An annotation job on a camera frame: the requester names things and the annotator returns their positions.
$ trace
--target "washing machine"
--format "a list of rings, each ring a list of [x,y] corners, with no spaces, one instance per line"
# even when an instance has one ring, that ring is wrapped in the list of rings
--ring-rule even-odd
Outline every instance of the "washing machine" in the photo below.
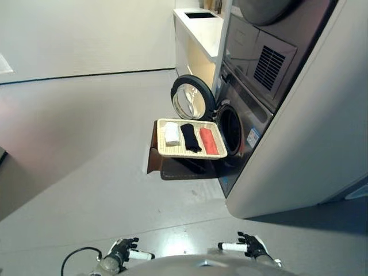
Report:
[[[228,155],[212,164],[227,196],[273,115],[225,64],[221,74],[225,77],[216,99],[200,78],[183,75],[172,86],[171,100],[182,119],[217,124]]]
[[[184,119],[213,121],[228,155],[213,161],[227,197],[322,33],[336,0],[234,0],[215,97],[195,76],[171,89]]]

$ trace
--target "wicker tray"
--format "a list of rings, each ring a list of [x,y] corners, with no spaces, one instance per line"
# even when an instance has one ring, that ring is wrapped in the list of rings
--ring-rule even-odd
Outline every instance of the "wicker tray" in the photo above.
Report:
[[[179,130],[180,145],[166,146],[165,143],[165,125],[167,122],[175,122],[179,125],[192,124],[194,127],[194,134],[198,140],[198,144],[202,148],[200,152],[187,151],[185,148],[185,141],[183,133]],[[206,149],[203,145],[200,129],[208,128],[212,131],[214,141],[218,150],[218,155],[206,154]],[[228,155],[224,142],[221,138],[220,131],[214,122],[205,121],[193,121],[193,120],[181,120],[181,119],[160,119],[157,121],[157,142],[158,151],[165,157],[178,157],[178,158],[195,158],[195,159],[220,159]]]

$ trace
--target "black sock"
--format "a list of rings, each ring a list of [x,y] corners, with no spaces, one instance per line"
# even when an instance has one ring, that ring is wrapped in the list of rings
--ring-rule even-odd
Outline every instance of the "black sock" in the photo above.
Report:
[[[180,127],[183,132],[184,140],[185,140],[185,148],[188,151],[198,152],[202,151],[200,145],[198,145],[198,141],[196,135],[194,134],[194,127],[191,124],[185,124]]]

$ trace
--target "folded red towel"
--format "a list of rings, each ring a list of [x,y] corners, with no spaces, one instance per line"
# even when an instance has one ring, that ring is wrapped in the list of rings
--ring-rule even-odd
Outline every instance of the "folded red towel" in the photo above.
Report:
[[[200,135],[203,141],[203,145],[205,146],[206,153],[218,155],[219,152],[217,151],[216,142],[214,141],[212,131],[207,128],[201,128]]]

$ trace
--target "white towel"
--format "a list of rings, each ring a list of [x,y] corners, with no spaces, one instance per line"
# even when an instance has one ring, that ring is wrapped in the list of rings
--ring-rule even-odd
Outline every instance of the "white towel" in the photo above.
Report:
[[[179,126],[175,122],[167,122],[165,125],[166,145],[180,145]]]

